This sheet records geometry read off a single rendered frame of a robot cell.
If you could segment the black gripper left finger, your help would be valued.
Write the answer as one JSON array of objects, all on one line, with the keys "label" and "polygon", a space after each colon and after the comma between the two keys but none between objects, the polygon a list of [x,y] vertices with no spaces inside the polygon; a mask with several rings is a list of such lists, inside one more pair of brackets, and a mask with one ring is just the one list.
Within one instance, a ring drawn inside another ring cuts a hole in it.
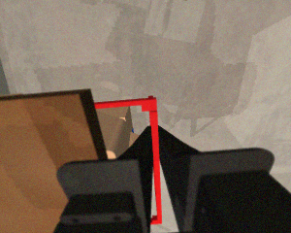
[{"label": "black gripper left finger", "polygon": [[119,158],[67,162],[56,171],[68,201],[72,195],[132,192],[143,233],[150,233],[152,177],[151,126]]}]

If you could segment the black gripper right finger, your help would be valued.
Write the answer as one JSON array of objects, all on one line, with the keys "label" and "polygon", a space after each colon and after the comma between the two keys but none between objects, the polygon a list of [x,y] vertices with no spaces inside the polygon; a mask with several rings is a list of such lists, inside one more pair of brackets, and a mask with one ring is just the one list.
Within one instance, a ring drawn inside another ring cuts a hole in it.
[{"label": "black gripper right finger", "polygon": [[265,170],[270,174],[274,154],[263,148],[196,150],[158,125],[159,160],[169,191],[178,232],[192,231],[197,186],[204,174]]}]

